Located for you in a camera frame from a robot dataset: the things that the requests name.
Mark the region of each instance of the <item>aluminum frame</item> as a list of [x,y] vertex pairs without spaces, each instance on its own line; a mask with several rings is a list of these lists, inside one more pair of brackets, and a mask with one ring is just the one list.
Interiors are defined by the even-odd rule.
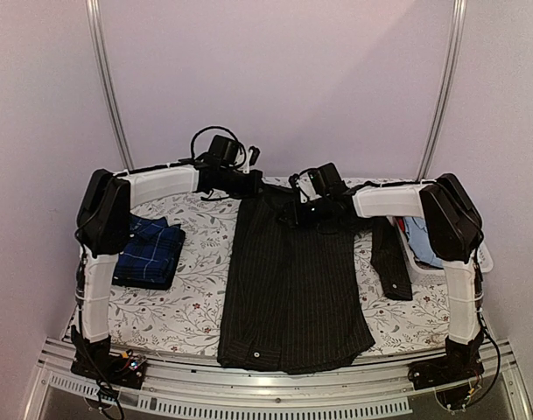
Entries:
[[455,0],[452,10],[451,33],[449,35],[449,47],[445,59],[445,70],[441,79],[438,103],[435,108],[433,120],[431,121],[430,134],[425,144],[422,161],[417,170],[417,181],[425,179],[428,176],[431,161],[433,160],[433,155],[435,154],[435,149],[438,144],[439,133],[441,132],[441,126],[443,125],[443,118],[445,116],[447,103],[449,102],[449,94],[451,93],[454,74],[457,68],[460,43],[462,41],[462,32],[465,24],[465,15],[466,0]]
[[[501,350],[501,371],[506,387],[511,387],[510,402],[515,419],[533,419],[528,397],[518,373],[515,356],[507,340],[498,342]],[[408,366],[413,361],[428,360],[443,355],[432,350],[398,356],[370,356],[358,358],[354,365],[330,372],[305,375],[287,375],[280,372],[257,373],[242,369],[224,369],[214,358],[161,354],[148,358],[147,375],[141,390],[121,389],[124,408],[141,410],[175,418],[174,407],[196,410],[219,410],[240,413],[240,420],[250,418],[248,413],[271,413],[271,418],[291,420],[311,418],[312,413],[332,413],[333,420],[340,415],[349,417],[350,410],[394,405],[404,398],[433,392],[433,388],[416,391],[408,380]],[[48,339],[39,357],[36,386],[32,392],[25,420],[37,420],[47,387],[54,386],[86,398],[95,398],[94,381],[70,373],[75,349],[70,343]],[[480,357],[486,369],[485,377],[494,375],[496,354],[494,347],[485,343]],[[438,389],[460,385],[462,381]],[[410,410],[402,405],[404,414]],[[390,413],[379,413],[379,418]]]
[[101,11],[99,9],[99,0],[87,0],[89,29],[91,39],[93,40],[93,49],[95,50],[95,60],[99,75],[101,77],[102,90],[105,95],[105,102],[109,110],[110,122],[115,134],[116,146],[120,153],[120,159],[123,161],[124,169],[135,169],[134,161],[130,154],[130,147],[124,134],[122,119],[116,101],[115,88],[110,73],[109,58],[102,31]]

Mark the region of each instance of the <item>metal grate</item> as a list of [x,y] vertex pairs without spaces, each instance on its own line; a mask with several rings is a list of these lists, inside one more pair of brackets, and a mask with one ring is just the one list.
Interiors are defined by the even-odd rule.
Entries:
[[[98,387],[90,380],[52,372],[51,386],[78,396],[96,398]],[[186,420],[354,420],[375,419],[412,412],[408,398],[354,404],[338,409],[326,408],[227,408],[176,402],[160,396],[139,395],[133,404],[123,403],[134,410]]]

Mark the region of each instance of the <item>wire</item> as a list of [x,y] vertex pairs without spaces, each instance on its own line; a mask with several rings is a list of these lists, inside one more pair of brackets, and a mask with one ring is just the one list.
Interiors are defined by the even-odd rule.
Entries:
[[474,370],[474,373],[476,374],[476,383],[474,384],[473,386],[473,395],[474,393],[476,393],[478,391],[478,385],[480,385],[480,381],[481,381],[481,377],[480,377],[480,373],[477,371],[477,370]]
[[297,189],[297,194],[302,193],[305,198],[307,199],[307,203],[311,201],[311,197],[309,197],[309,194],[307,194],[305,191],[303,191],[303,188],[301,188],[301,185],[299,185],[299,178],[304,172],[293,174],[289,177],[289,182],[292,188]]
[[190,141],[190,157],[192,159],[192,161],[196,161],[196,152],[194,151],[194,145],[196,144],[196,139],[203,133],[205,133],[206,131],[209,131],[209,130],[221,130],[221,131],[225,131],[226,133],[228,133],[231,137],[233,137],[233,140],[235,140],[235,142],[237,143],[237,145],[239,146],[239,150],[242,152],[243,154],[243,159],[242,159],[242,162],[240,164],[234,164],[233,166],[231,166],[233,169],[239,169],[241,168],[243,165],[245,165],[245,162],[247,162],[247,150],[245,149],[245,146],[239,141],[239,139],[237,138],[237,136],[235,135],[235,133],[233,131],[231,131],[230,129],[226,129],[225,127],[221,127],[220,125],[210,125],[208,127],[205,127],[203,129],[201,129],[200,131],[198,131],[196,134],[194,134],[193,136],[193,139]]
[[213,197],[214,195],[214,189],[210,191],[210,193],[207,195],[207,197],[200,197],[200,200],[202,201],[223,201],[226,199],[231,199],[232,197],[230,195],[226,195],[224,197]]
[[374,181],[365,181],[363,184],[355,185],[350,188],[350,192],[355,193],[358,190],[366,186],[374,186],[377,188],[385,188],[389,186],[419,186],[423,184],[437,184],[434,179],[422,179],[421,181],[394,181],[394,182],[383,182],[377,183]]
[[478,400],[471,401],[467,405],[467,407],[472,407],[472,406],[474,406],[475,404],[479,403],[480,401],[482,401],[484,399],[484,397],[492,390],[492,388],[494,387],[495,383],[497,382],[497,380],[498,380],[498,378],[500,376],[500,370],[501,370],[501,351],[500,351],[500,348],[497,345],[497,343],[494,341],[494,339],[492,338],[491,334],[489,333],[489,330],[487,329],[487,326],[486,326],[486,321],[484,320],[484,317],[482,316],[481,312],[478,312],[478,323],[480,324],[480,328],[484,332],[484,335],[486,336],[486,338],[488,340],[490,340],[490,342],[492,343],[492,345],[495,348],[495,352],[497,353],[497,367],[495,368],[494,379],[492,380],[492,383],[490,383],[490,386],[487,387],[487,389],[484,391],[484,394],[482,394]]
[[[83,315],[82,315],[82,308],[80,307],[79,314],[78,314],[78,324],[80,328],[80,337],[83,339]],[[112,388],[112,385],[110,384],[110,381],[107,379],[105,374],[101,372],[99,367],[96,365],[95,361],[91,357],[91,354],[89,354],[89,351],[86,348],[83,348],[82,355],[85,356],[85,358],[88,360],[89,364],[93,367],[95,372],[99,375],[100,379],[96,380],[97,385],[99,386],[99,392],[97,393],[97,398],[99,400],[99,411],[109,420],[124,420],[125,414],[123,406],[120,404],[120,401],[118,401],[118,395],[117,392]],[[103,401],[102,396],[106,396],[108,399],[114,401],[116,403],[116,407],[118,408],[118,411],[120,412],[120,417],[115,418],[107,414],[105,409],[102,408]]]

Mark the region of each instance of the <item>white container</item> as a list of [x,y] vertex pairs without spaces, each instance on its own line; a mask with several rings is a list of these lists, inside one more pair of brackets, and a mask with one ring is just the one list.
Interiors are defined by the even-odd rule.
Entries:
[[[396,223],[396,231],[400,237],[401,248],[403,249],[404,259],[406,260],[406,269],[410,276],[412,284],[420,286],[428,286],[430,284],[445,284],[445,272],[442,269],[428,269],[426,267],[420,267],[416,263],[416,257],[408,244],[406,234]],[[482,273],[489,273],[494,267],[492,256],[487,250],[486,243],[482,242],[478,247],[478,261],[480,262],[480,269]]]

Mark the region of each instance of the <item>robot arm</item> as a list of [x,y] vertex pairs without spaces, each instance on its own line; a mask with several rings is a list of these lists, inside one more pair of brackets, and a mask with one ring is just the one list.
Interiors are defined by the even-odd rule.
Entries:
[[106,383],[139,389],[144,368],[113,356],[109,337],[109,296],[118,256],[130,238],[130,210],[148,201],[179,193],[222,190],[234,198],[252,196],[262,186],[262,173],[250,170],[259,154],[234,139],[216,136],[198,158],[135,171],[95,171],[77,218],[81,244],[76,300],[79,307],[72,341],[77,348],[72,372]]
[[[236,154],[232,153],[233,147],[229,151],[229,144],[215,146],[210,150],[218,152],[211,158],[191,162],[193,167],[168,164],[117,174],[99,170],[93,175],[78,216],[78,239],[84,250],[76,293],[82,320],[79,333],[73,334],[78,348],[78,361],[73,365],[76,374],[96,379],[100,375],[91,365],[103,369],[113,363],[110,360],[113,356],[109,356],[109,293],[118,255],[129,239],[130,209],[177,193],[207,193],[219,189],[241,197],[260,190],[261,172],[249,172],[248,165],[246,170],[242,169],[245,164],[233,165]],[[225,164],[227,156],[231,156],[230,164]],[[251,163],[256,161],[253,156],[246,158]],[[363,218],[416,216],[426,219],[431,246],[444,261],[450,328],[445,341],[447,356],[433,361],[431,368],[428,363],[412,365],[412,380],[419,389],[481,373],[478,357],[483,340],[478,319],[481,287],[474,258],[482,239],[481,218],[456,177],[449,174],[424,184],[360,185],[348,189],[333,164],[309,170],[304,177],[301,175],[290,179],[294,189],[302,195],[301,199],[290,203],[291,208],[286,212],[285,219],[294,225],[306,225],[349,211]],[[136,374],[124,376],[116,383],[139,388],[143,372]]]
[[[460,186],[456,178],[453,182]],[[456,242],[462,243],[466,239],[464,237],[462,239],[455,238],[454,234],[449,234],[445,239],[442,239],[443,234],[446,235],[447,226],[440,226],[440,221],[433,220],[436,212],[431,201],[432,198],[435,198],[435,190],[438,192],[440,188],[441,186],[436,188],[435,184],[368,186],[354,194],[354,209],[359,217],[411,216],[424,218],[425,213],[430,215],[430,219],[426,220],[426,223],[431,245],[434,252],[443,260],[447,281],[451,320],[449,340],[467,345],[480,332],[477,310],[482,295],[477,292],[476,287],[477,276],[473,263],[476,249],[461,249],[457,255],[451,255],[451,248],[454,248],[455,239]],[[441,202],[445,206],[451,205],[448,196],[441,197],[439,200],[442,200]],[[463,216],[457,212],[454,214],[458,217]]]
[[410,366],[416,389],[483,373],[478,348],[483,341],[479,309],[482,276],[476,259],[483,240],[481,217],[459,180],[445,174],[424,183],[366,183],[348,189],[333,164],[290,178],[300,196],[285,210],[293,225],[306,225],[353,211],[359,217],[425,218],[430,244],[443,260],[450,324],[446,356]]

